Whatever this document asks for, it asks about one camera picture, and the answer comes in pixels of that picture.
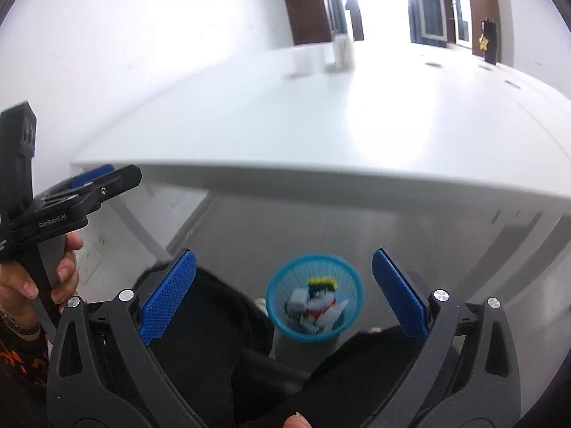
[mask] gray floor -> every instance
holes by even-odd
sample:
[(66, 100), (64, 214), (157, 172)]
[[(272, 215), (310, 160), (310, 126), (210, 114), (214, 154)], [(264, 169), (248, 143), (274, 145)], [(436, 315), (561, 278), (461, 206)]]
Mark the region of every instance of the gray floor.
[(311, 370), (358, 330), (396, 323), (370, 274), (373, 251), (385, 247), (406, 270), (431, 287), (452, 290), (490, 246), (489, 220), (443, 219), (364, 209), (218, 197), (184, 242), (198, 262), (251, 298), (263, 297), (272, 274), (307, 253), (345, 258), (361, 274), (365, 304), (338, 342), (299, 345), (277, 337), (279, 360)]

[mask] silver screw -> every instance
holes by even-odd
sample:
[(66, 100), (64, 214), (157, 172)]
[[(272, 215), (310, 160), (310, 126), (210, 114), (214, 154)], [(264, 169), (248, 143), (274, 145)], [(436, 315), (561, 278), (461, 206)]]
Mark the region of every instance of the silver screw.
[(67, 302), (67, 307), (77, 307), (81, 300), (77, 296), (72, 296)]
[(436, 290), (434, 292), (434, 297), (439, 301), (445, 302), (449, 299), (450, 295), (444, 290)]
[(494, 309), (497, 309), (501, 306), (501, 303), (496, 298), (490, 298), (489, 300), (487, 300), (487, 305), (489, 305)]
[(121, 293), (119, 293), (119, 300), (120, 301), (130, 301), (133, 299), (133, 297), (135, 297), (135, 293), (133, 293), (133, 290), (123, 290), (121, 291)]

